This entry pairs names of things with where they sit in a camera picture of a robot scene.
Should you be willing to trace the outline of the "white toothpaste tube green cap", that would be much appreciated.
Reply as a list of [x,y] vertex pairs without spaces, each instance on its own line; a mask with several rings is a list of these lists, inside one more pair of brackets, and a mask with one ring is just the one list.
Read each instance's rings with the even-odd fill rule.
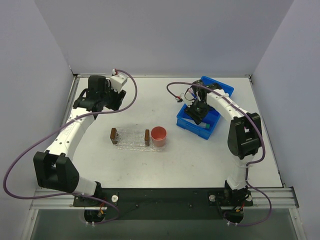
[[203,128],[203,129],[209,129],[210,128],[210,124],[209,123],[205,123],[205,122],[201,122],[198,126],[200,128]]

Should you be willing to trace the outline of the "clear acrylic toothbrush holder rack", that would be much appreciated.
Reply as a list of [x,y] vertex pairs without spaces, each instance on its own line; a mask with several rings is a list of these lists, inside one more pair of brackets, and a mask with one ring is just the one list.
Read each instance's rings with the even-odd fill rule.
[[110,131],[109,136],[115,146],[126,147],[149,147],[150,130],[137,128],[115,128]]

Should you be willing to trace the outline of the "pink plastic cup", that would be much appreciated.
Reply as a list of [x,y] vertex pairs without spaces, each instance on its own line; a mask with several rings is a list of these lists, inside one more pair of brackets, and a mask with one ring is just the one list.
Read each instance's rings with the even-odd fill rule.
[[156,147],[163,147],[166,144],[167,131],[162,126],[156,126],[151,130],[151,140]]

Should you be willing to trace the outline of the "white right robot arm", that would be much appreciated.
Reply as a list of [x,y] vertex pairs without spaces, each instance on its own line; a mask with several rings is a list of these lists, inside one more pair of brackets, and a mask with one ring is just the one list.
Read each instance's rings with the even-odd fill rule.
[[205,85],[201,79],[192,83],[182,99],[187,105],[184,112],[197,125],[202,123],[211,108],[229,122],[227,146],[235,160],[225,188],[231,199],[241,201],[248,198],[247,163],[253,160],[262,145],[260,116],[239,107],[219,84]]

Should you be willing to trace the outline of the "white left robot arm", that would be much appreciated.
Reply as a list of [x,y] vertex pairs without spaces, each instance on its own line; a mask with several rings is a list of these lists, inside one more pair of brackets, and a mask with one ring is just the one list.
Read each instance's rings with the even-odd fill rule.
[[126,95],[123,86],[128,78],[118,73],[106,78],[91,75],[85,88],[74,101],[67,126],[44,152],[36,152],[33,163],[37,183],[42,188],[65,193],[83,194],[92,206],[101,203],[103,194],[97,182],[81,177],[72,160],[89,126],[104,108],[119,110]]

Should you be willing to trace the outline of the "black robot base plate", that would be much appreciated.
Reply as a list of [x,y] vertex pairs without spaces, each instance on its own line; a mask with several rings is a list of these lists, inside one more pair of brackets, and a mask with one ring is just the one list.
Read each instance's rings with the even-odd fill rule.
[[76,196],[85,216],[120,220],[217,220],[224,212],[241,221],[240,208],[253,206],[249,190],[218,188],[102,188],[96,199]]

